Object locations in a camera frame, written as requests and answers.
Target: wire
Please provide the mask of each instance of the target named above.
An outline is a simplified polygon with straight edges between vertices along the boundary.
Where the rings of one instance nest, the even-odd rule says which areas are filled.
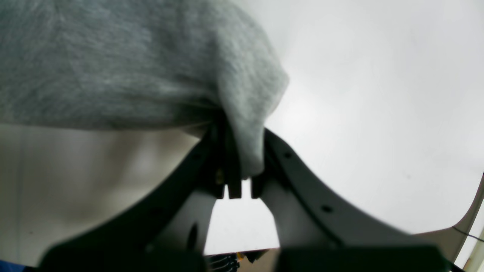
[[[474,238],[474,239],[477,239],[477,240],[479,240],[479,241],[481,241],[481,242],[484,242],[484,240],[483,240],[483,239],[481,239],[481,238],[479,238],[479,237],[476,237],[476,236],[474,236],[474,235],[470,235],[470,234],[468,234],[468,233],[466,233],[466,232],[463,232],[463,231],[459,230],[459,229],[458,229],[458,228],[456,228],[456,227],[452,227],[452,228],[453,228],[453,229],[455,229],[455,230],[457,230],[458,232],[460,232],[460,233],[464,234],[464,235],[467,235],[467,236],[472,237],[472,238]]]

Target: gray sweatshirt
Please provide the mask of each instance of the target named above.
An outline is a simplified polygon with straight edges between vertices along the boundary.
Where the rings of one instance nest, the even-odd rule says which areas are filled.
[[[288,83],[229,0],[0,0],[0,122],[203,132],[220,109],[242,174]]]

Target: blue object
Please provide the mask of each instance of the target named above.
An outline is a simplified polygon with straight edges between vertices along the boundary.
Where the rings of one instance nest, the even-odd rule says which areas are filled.
[[[0,260],[0,272],[23,272],[24,265],[14,264]]]

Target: black bracket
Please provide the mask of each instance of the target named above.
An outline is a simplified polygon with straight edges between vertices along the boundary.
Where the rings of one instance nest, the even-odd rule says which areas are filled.
[[[60,243],[41,272],[203,272],[215,201],[241,197],[237,149],[224,118],[214,123],[152,193],[104,225]],[[274,215],[278,272],[448,272],[436,245],[352,206],[319,180],[282,139],[265,131],[265,171],[252,197]]]

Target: gray fabric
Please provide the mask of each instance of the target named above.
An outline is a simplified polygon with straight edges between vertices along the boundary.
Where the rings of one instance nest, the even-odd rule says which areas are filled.
[[[223,109],[252,176],[286,86],[228,0],[0,0],[3,123],[201,133]]]

